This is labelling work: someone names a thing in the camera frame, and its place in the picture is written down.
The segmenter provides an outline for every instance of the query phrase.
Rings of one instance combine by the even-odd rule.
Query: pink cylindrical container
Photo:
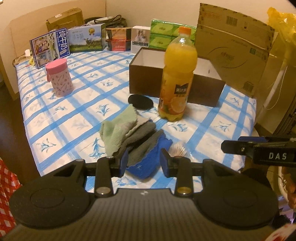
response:
[[[67,60],[60,58],[48,63],[46,66],[47,81],[52,83],[56,97],[70,94],[74,87],[70,78]]]

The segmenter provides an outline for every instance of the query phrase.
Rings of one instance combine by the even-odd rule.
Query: wooden headboard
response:
[[[76,0],[48,7],[22,15],[10,22],[15,52],[17,56],[30,49],[29,41],[48,32],[46,20],[71,8],[79,7],[83,18],[105,17],[106,0]]]

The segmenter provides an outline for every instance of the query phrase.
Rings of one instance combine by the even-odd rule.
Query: bed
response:
[[[74,91],[57,98],[46,80],[45,69],[23,62],[16,66],[24,125],[38,171],[47,174],[75,159],[96,162],[105,156],[99,129],[103,120],[112,120],[128,105],[130,51],[73,53],[67,57]],[[161,119],[154,107],[139,111],[151,118],[157,129],[163,129],[174,143],[183,142],[192,161],[214,159],[239,170],[244,157],[224,154],[223,140],[250,136],[256,114],[256,100],[225,85],[217,107],[187,104],[184,118],[178,122]],[[114,191],[125,188],[171,188],[175,178],[166,178],[162,169],[150,178],[139,180],[128,172],[114,177]],[[86,190],[93,191],[94,177],[89,177]],[[200,177],[194,177],[195,192],[202,189]]]

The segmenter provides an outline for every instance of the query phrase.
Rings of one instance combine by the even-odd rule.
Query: green cloth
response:
[[[126,134],[136,125],[136,122],[137,113],[131,104],[112,121],[104,120],[102,122],[100,136],[108,156],[118,151]]]

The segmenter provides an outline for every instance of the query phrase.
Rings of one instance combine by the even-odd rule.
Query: orange juice bottle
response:
[[[165,51],[158,113],[169,121],[182,118],[196,68],[197,52],[190,34],[190,28],[179,27],[179,37]]]

